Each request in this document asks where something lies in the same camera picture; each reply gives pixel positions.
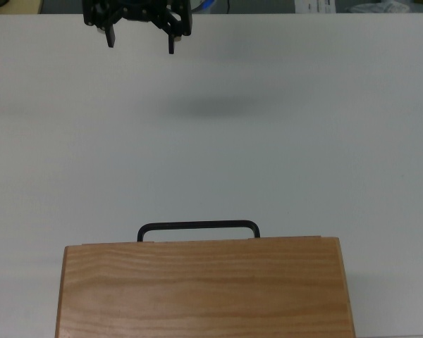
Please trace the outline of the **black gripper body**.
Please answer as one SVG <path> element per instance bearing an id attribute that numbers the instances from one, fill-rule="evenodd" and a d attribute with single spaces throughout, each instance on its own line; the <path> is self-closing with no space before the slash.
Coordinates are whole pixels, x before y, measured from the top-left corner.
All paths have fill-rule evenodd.
<path id="1" fill-rule="evenodd" d="M 149 22 L 164 17 L 168 1 L 110 1 L 110 10 L 130 21 Z"/>

